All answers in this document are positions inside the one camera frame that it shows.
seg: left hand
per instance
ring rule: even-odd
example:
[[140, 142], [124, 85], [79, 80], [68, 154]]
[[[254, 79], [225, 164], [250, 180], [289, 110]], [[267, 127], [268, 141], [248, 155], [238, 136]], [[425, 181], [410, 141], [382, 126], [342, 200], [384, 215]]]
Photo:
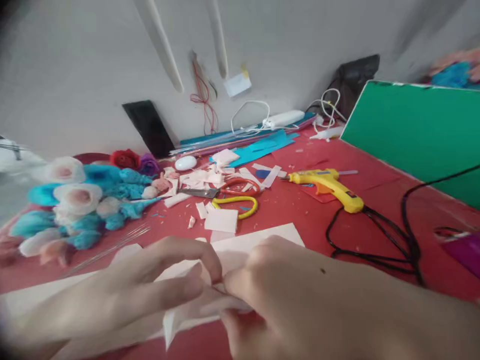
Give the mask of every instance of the left hand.
[[15, 345], [34, 348], [110, 332], [197, 298], [204, 288], [199, 266], [185, 277], [153, 282], [183, 260], [200, 260], [213, 283], [222, 279], [220, 260], [210, 244], [165, 237], [34, 308], [17, 324]]

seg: yellow glue gun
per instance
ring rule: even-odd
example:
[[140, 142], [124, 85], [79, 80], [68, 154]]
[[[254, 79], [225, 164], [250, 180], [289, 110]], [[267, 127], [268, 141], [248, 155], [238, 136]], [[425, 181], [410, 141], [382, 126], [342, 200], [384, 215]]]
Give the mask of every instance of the yellow glue gun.
[[347, 187], [342, 185], [339, 172], [335, 169], [298, 171], [288, 174], [286, 179], [295, 184], [315, 184], [316, 194], [333, 194], [347, 213], [359, 213], [364, 208], [364, 202]]

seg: green foam board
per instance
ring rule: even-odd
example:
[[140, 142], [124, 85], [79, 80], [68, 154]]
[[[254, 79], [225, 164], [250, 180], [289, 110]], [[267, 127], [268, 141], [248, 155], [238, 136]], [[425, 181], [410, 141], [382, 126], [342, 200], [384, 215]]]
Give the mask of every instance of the green foam board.
[[[428, 182], [480, 164], [480, 91], [369, 81], [341, 137]], [[434, 185], [480, 209], [480, 170]]]

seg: white power strip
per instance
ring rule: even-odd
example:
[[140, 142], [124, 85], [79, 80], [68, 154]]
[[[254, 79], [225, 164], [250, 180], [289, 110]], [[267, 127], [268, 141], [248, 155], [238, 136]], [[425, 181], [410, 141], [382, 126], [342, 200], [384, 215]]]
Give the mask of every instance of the white power strip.
[[291, 110], [270, 116], [262, 121], [264, 128], [278, 129], [291, 125], [305, 117], [305, 113], [300, 110]]

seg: red wire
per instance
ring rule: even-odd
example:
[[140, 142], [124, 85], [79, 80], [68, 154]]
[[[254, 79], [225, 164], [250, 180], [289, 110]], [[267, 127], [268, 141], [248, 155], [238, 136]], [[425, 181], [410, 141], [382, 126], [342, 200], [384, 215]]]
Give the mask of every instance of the red wire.
[[[210, 105], [210, 91], [209, 87], [205, 83], [205, 81], [199, 76], [197, 72], [197, 67], [195, 66], [195, 61], [192, 60], [193, 65], [193, 72], [195, 73], [196, 79], [196, 94], [190, 95], [190, 101], [195, 104], [203, 104], [203, 133], [207, 135], [205, 131], [205, 126], [207, 125], [207, 121], [210, 124], [210, 134], [214, 134], [217, 132], [219, 127], [219, 117], [215, 112], [214, 108]], [[202, 91], [202, 85], [206, 90], [206, 97], [204, 96], [204, 92]]]

